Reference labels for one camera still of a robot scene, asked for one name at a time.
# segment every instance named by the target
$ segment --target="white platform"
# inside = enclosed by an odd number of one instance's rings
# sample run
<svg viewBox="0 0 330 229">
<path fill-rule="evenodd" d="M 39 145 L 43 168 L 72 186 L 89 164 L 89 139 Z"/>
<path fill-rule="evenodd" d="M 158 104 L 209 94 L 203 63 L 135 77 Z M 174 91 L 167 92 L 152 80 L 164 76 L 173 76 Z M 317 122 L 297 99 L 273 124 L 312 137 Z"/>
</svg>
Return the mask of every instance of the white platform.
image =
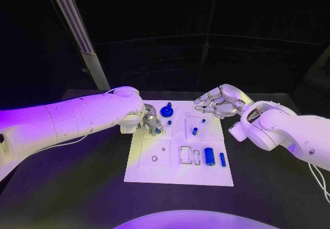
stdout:
<svg viewBox="0 0 330 229">
<path fill-rule="evenodd" d="M 174 113 L 164 118 L 160 109 L 168 102 Z M 220 120 L 212 114 L 200 114 L 193 101 L 145 100 L 144 103 L 154 106 L 164 131 L 151 136 L 142 128 L 132 134 L 124 182 L 233 186 Z M 187 148 L 180 151 L 181 146 L 190 147 L 190 155 Z M 204 161 L 207 147 L 213 148 L 213 166 Z M 222 167 L 219 153 L 224 154 L 226 167 Z"/>
</svg>

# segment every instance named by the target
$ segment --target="dark table surface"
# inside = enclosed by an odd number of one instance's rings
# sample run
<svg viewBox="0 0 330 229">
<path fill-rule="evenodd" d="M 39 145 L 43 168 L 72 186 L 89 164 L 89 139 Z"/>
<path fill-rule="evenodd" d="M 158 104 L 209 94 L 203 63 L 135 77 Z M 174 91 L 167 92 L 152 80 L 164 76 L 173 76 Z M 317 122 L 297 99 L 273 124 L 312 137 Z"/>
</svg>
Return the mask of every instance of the dark table surface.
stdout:
<svg viewBox="0 0 330 229">
<path fill-rule="evenodd" d="M 96 93 L 69 90 L 63 99 Z M 139 94 L 145 100 L 194 100 L 201 95 Z M 298 113 L 286 94 L 249 96 Z M 330 228 L 330 205 L 307 163 L 281 146 L 268 152 L 249 139 L 237 142 L 227 132 L 237 120 L 237 115 L 222 120 L 233 187 L 124 182 L 132 136 L 115 126 L 20 163 L 0 195 L 0 228 L 112 228 L 178 209 L 229 213 L 278 228 Z"/>
</svg>

